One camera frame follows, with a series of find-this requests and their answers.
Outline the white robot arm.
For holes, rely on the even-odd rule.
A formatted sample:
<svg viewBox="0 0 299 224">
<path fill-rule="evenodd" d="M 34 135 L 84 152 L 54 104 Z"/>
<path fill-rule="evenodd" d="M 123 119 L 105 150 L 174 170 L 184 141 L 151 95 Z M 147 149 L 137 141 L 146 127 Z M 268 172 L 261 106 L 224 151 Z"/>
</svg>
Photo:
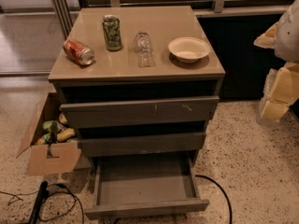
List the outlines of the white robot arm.
<svg viewBox="0 0 299 224">
<path fill-rule="evenodd" d="M 278 123 L 291 105 L 299 99 L 299 0 L 295 0 L 280 17 L 253 44 L 273 49 L 286 63 L 270 69 L 259 103 L 257 121 L 262 125 Z"/>
</svg>

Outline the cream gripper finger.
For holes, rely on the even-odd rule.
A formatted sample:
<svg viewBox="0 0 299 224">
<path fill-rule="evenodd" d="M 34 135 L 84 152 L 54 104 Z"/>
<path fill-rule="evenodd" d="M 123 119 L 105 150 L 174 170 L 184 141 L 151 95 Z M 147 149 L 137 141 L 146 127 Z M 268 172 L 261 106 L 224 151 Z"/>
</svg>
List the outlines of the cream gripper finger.
<svg viewBox="0 0 299 224">
<path fill-rule="evenodd" d="M 289 111 L 285 104 L 268 101 L 262 98 L 258 105 L 257 122 L 263 126 L 271 126 L 280 122 Z"/>
</svg>

